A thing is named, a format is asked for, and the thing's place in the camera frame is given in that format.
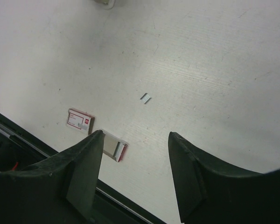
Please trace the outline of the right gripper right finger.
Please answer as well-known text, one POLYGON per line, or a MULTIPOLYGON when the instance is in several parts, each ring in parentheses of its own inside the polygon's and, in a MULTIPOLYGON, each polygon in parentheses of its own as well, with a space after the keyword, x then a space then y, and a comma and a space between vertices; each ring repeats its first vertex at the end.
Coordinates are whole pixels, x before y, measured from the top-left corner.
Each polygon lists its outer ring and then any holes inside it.
POLYGON ((237 167, 176 132, 168 136, 168 153, 183 224, 280 224, 280 169, 237 167))

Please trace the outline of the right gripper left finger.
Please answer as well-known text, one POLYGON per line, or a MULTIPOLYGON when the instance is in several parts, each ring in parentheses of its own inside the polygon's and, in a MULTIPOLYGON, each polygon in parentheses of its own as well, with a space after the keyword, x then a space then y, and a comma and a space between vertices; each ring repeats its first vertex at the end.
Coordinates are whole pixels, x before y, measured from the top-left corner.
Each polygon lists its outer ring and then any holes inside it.
POLYGON ((104 133, 20 171, 0 171, 0 224, 86 224, 91 220, 104 133))

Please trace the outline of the small staple strip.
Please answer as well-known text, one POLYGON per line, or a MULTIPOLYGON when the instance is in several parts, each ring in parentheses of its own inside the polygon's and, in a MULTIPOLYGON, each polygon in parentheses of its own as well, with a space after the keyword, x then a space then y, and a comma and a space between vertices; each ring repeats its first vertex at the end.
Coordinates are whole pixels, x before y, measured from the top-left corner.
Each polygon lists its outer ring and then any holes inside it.
POLYGON ((151 100, 151 96, 148 93, 145 93, 140 100, 143 102, 143 104, 146 104, 151 100))

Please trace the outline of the beige stapler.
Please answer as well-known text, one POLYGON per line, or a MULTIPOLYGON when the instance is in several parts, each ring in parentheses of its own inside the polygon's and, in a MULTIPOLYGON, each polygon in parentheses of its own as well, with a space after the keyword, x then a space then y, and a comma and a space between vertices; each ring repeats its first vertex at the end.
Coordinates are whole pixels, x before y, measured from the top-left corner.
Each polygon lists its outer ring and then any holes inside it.
POLYGON ((112 9, 115 4, 115 0, 94 0, 94 2, 98 3, 104 9, 112 9))

